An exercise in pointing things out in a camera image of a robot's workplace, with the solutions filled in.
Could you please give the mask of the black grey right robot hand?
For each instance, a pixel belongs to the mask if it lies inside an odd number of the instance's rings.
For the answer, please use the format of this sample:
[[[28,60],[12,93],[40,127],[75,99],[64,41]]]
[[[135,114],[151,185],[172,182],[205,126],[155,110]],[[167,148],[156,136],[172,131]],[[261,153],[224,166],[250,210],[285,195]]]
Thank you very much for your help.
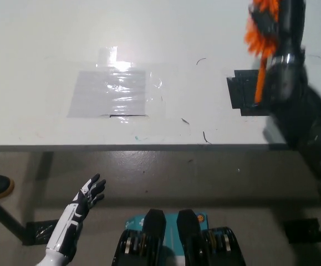
[[[304,61],[305,7],[305,1],[298,0],[253,1],[244,37],[248,51],[263,59],[291,54]]]

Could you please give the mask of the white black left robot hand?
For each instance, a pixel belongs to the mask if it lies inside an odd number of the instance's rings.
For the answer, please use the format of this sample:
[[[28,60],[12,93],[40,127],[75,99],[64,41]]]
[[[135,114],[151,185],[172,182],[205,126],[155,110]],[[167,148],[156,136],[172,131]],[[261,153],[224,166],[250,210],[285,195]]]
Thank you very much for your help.
[[[65,207],[38,265],[67,265],[73,260],[83,222],[89,211],[104,198],[106,181],[99,178],[97,173],[89,179]]]

